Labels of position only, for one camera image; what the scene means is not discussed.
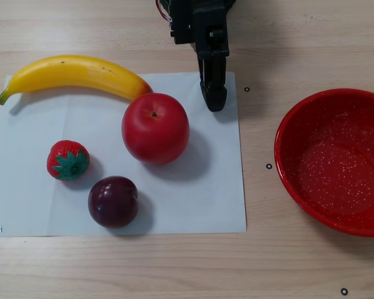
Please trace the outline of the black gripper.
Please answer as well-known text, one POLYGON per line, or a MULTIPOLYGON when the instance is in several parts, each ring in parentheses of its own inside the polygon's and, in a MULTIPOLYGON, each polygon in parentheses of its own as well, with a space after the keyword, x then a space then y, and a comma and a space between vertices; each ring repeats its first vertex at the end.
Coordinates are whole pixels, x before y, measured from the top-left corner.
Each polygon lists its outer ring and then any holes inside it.
POLYGON ((230 1, 169 2, 171 36, 175 44, 191 44, 197 53, 201 92, 211 112, 220 112, 227 98, 224 86, 225 57, 229 55, 226 16, 230 8, 230 1))

